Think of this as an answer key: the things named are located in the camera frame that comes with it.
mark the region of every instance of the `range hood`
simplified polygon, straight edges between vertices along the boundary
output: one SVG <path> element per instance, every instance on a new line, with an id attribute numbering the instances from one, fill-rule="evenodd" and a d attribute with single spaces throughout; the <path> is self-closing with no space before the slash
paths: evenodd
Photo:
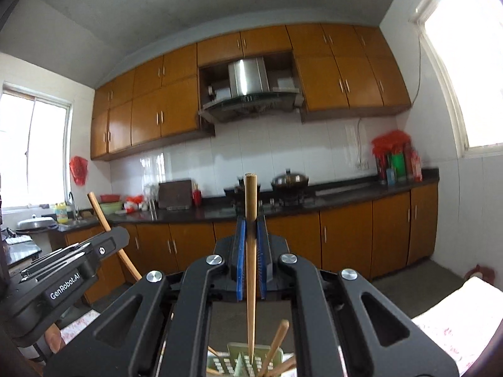
<path id="1" fill-rule="evenodd" d="M 298 89 L 269 89 L 262 57 L 233 62 L 228 68 L 231 97 L 203 105 L 199 114 L 208 122 L 226 123 L 261 114 L 293 112 L 302 106 L 304 98 Z"/>

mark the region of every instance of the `black countertop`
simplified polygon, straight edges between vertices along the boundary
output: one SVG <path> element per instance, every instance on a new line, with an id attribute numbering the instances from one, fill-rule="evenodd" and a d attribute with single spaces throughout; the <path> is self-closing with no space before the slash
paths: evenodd
<path id="1" fill-rule="evenodd" d="M 381 199 L 393 194 L 409 191 L 414 187 L 419 187 L 439 181 L 439 171 L 434 169 L 423 169 L 423 181 L 407 182 L 394 186 L 380 185 L 376 176 L 363 179 L 338 181 L 329 184 L 310 186 L 312 196 L 306 198 L 303 205 L 279 206 L 264 203 L 260 208 L 260 213 L 265 216 L 290 216 L 297 214 L 307 214 L 309 212 L 325 210 L 333 207 L 340 207 L 357 202 Z M 332 194 L 315 195 L 314 192 L 335 191 Z M 156 216 L 152 216 L 150 211 L 139 211 L 127 215 L 111 214 L 107 216 L 110 224 L 168 224 L 168 223 L 196 223 L 196 222 L 216 222 L 233 221 L 237 218 L 234 207 L 227 202 L 225 204 L 209 204 L 199 208 L 181 211 L 157 210 Z M 59 232 L 71 232 L 93 227 L 97 221 L 83 222 L 82 225 L 65 228 L 59 226 Z"/>

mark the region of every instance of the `backsplash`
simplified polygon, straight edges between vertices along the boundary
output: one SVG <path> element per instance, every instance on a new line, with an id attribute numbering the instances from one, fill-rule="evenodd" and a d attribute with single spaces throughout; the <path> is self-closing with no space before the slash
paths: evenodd
<path id="1" fill-rule="evenodd" d="M 396 129 L 395 117 L 330 120 L 302 124 L 289 113 L 215 125 L 216 137 L 185 142 L 110 162 L 115 194 L 141 194 L 149 183 L 190 178 L 203 196 L 223 195 L 245 173 L 257 174 L 263 190 L 285 169 L 305 173 L 309 183 L 376 173 L 371 140 Z M 361 160 L 358 171 L 357 130 Z"/>

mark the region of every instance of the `window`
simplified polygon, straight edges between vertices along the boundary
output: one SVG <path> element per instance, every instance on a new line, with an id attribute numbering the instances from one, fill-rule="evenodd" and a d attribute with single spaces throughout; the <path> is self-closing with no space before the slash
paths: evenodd
<path id="1" fill-rule="evenodd" d="M 419 18 L 453 98 L 465 149 L 503 144 L 503 4 L 432 0 Z"/>
<path id="2" fill-rule="evenodd" d="M 2 207 L 65 200 L 69 107 L 4 91 L 0 96 Z"/>

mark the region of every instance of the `window frame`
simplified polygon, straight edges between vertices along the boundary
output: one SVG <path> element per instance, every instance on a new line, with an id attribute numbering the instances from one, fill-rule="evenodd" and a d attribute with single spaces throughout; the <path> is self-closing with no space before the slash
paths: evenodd
<path id="1" fill-rule="evenodd" d="M 438 82 L 441 86 L 442 93 L 444 94 L 444 99 L 451 118 L 457 155 L 459 158 L 503 155 L 503 143 L 474 147 L 470 147 L 469 145 L 463 113 L 456 91 L 451 78 L 449 77 L 444 61 L 434 49 L 424 27 L 424 24 L 430 15 L 435 11 L 440 1 L 441 0 L 421 0 L 415 10 L 416 12 L 411 18 L 411 22 L 413 22 L 418 29 L 421 47 L 424 49 L 424 52 L 432 63 Z"/>
<path id="2" fill-rule="evenodd" d="M 2 96 L 4 93 L 7 95 L 13 95 L 13 96 L 18 96 L 22 97 L 25 99 L 33 100 L 34 106 L 35 103 L 38 102 L 43 102 L 47 103 L 49 105 L 53 105 L 56 107 L 61 107 L 65 109 L 66 115 L 65 115 L 65 123 L 64 123 L 64 133 L 63 133 L 63 148 L 62 148 L 62 157 L 63 157 L 63 191 L 64 191 L 64 200 L 68 202 L 68 193 L 69 193 L 69 188 L 70 188 L 70 176 L 69 176 L 69 155 L 70 155 L 70 123 L 71 123 L 71 113 L 73 110 L 73 106 L 71 102 L 68 102 L 63 99 L 59 99 L 50 95 L 46 95 L 43 93 L 35 92 L 26 88 L 23 88 L 18 85 L 13 85 L 9 84 L 8 82 L 4 82 L 2 89 L 0 90 L 0 96 Z M 30 122 L 30 131 L 28 132 L 28 146 L 29 146 L 29 136 L 31 134 L 31 122 Z M 29 152 L 28 149 L 27 151 L 27 158 L 26 158 L 26 164 L 27 164 L 27 169 L 26 169 L 26 183 L 28 185 L 28 175 L 29 175 L 29 169 L 28 169 L 28 158 L 29 158 Z M 33 205 L 33 204 L 28 204 L 28 205 L 20 205 L 20 206 L 11 206 L 11 207 L 2 207 L 2 211 L 5 214 L 9 213 L 14 213 L 14 212 L 20 212 L 20 211 L 30 211 L 30 210 L 40 210 L 41 205 Z"/>

